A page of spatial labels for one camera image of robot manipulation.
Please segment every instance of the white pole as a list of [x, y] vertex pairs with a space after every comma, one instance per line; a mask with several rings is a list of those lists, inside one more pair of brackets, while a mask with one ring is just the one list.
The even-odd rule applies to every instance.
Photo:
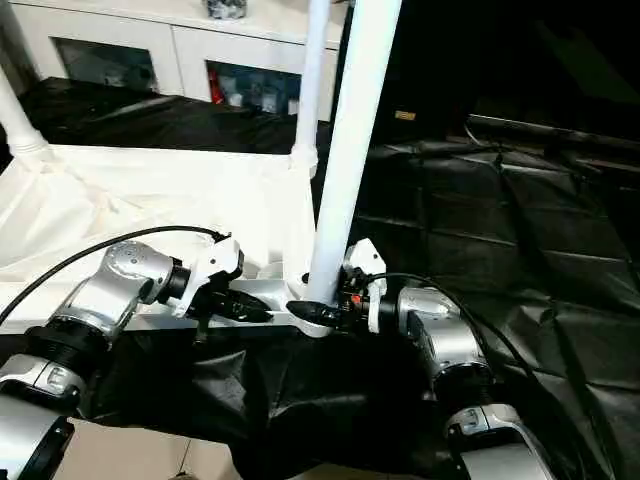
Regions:
[[331, 0], [311, 0], [309, 3], [309, 24], [300, 86], [298, 125], [296, 141], [291, 150], [292, 161], [312, 169], [313, 174], [318, 163], [316, 150], [318, 98], [330, 7]]
[[402, 0], [357, 0], [307, 298], [333, 303]]
[[50, 159], [49, 144], [29, 122], [1, 67], [0, 123], [7, 134], [7, 143], [14, 157], [43, 155]]

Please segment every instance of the shelf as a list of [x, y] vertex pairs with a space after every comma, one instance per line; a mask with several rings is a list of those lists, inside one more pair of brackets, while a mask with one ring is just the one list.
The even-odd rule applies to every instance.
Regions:
[[[200, 0], [10, 0], [9, 3], [134, 18], [303, 45], [307, 0], [248, 0], [238, 20], [209, 18]], [[326, 48], [337, 50], [348, 2], [331, 5]]]

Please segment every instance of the black plastic sheet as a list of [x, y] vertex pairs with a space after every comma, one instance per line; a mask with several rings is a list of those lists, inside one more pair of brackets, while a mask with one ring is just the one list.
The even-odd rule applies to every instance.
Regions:
[[[24, 104], [53, 143], [286, 153], [295, 131], [293, 118], [59, 80]], [[326, 126], [318, 142], [316, 205]], [[436, 278], [517, 346], [544, 391], [488, 334], [506, 394], [561, 478], [640, 476], [638, 186], [632, 171], [493, 146], [379, 147], [365, 169], [352, 240], [371, 238], [390, 270]], [[318, 462], [446, 472], [443, 418], [406, 340], [259, 329], [212, 332], [196, 351], [192, 338], [124, 335], [83, 413], [226, 442], [247, 480]], [[0, 360], [21, 342], [0, 337]]]

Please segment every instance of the glass cabinet door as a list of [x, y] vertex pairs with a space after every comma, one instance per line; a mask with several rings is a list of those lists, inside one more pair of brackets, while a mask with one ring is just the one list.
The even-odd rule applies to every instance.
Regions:
[[148, 50], [68, 38], [53, 42], [72, 80], [158, 91]]
[[22, 4], [11, 9], [41, 79], [184, 93], [170, 25]]
[[281, 115], [298, 113], [298, 74], [212, 61], [207, 61], [207, 74], [213, 103]]

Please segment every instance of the robotic arm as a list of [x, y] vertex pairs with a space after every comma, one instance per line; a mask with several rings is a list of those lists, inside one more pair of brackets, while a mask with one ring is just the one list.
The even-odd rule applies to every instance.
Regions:
[[139, 304], [172, 304], [178, 316], [207, 320], [215, 312], [268, 318], [229, 295], [229, 282], [242, 272], [237, 243], [227, 238], [205, 254], [206, 265], [190, 270], [145, 244], [116, 244], [45, 326], [27, 331], [26, 351], [0, 368], [0, 479], [54, 475], [74, 431], [67, 416]]
[[431, 390], [448, 420], [443, 429], [457, 460], [451, 478], [555, 480], [546, 452], [517, 411], [496, 395], [496, 377], [460, 308], [436, 288], [386, 292], [386, 266], [368, 240], [347, 251], [338, 306], [289, 302], [300, 318], [338, 330], [400, 333], [419, 348]]

